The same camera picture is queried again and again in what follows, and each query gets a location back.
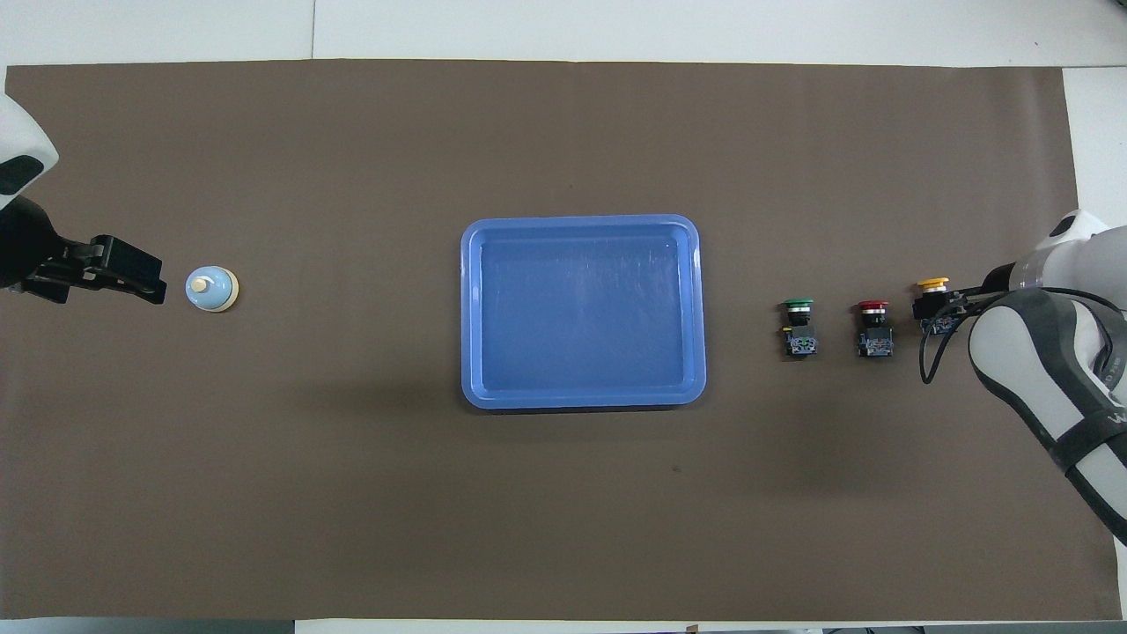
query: blue tray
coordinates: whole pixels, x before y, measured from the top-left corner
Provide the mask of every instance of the blue tray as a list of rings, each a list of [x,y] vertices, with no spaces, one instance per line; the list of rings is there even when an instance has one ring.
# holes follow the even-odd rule
[[[681,215],[479,220],[462,391],[486,410],[680,405],[704,390],[700,236]]]

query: black velcro strap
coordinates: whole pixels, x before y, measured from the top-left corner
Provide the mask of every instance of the black velcro strap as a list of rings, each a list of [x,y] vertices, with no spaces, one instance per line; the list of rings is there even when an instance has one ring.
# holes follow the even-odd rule
[[[1101,410],[1064,432],[1053,449],[1049,449],[1049,455],[1061,471],[1067,472],[1097,447],[1121,434],[1127,434],[1127,410],[1122,408]]]

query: small round toy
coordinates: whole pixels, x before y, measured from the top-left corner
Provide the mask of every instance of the small round toy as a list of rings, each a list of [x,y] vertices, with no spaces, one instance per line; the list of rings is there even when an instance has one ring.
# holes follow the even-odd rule
[[[201,266],[184,282],[188,301],[201,310],[222,312],[239,296],[239,278],[222,266]]]

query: brown mat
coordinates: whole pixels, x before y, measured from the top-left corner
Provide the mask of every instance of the brown mat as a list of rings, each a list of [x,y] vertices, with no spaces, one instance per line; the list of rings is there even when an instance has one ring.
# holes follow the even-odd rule
[[[912,283],[971,285],[1075,207],[1061,72],[318,61],[15,68],[68,236],[169,300],[0,296],[3,616],[1118,618],[1112,538]],[[459,238],[682,213],[709,385],[490,416]],[[183,296],[232,268],[236,309]],[[823,354],[781,356],[811,295]],[[858,300],[898,356],[858,359]]]

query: blue and cream bell-shaped object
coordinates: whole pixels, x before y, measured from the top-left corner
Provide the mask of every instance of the blue and cream bell-shaped object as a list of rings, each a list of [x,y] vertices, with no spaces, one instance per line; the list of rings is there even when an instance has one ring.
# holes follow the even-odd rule
[[[239,278],[222,266],[201,266],[184,282],[184,292],[196,307],[222,312],[239,296]]]

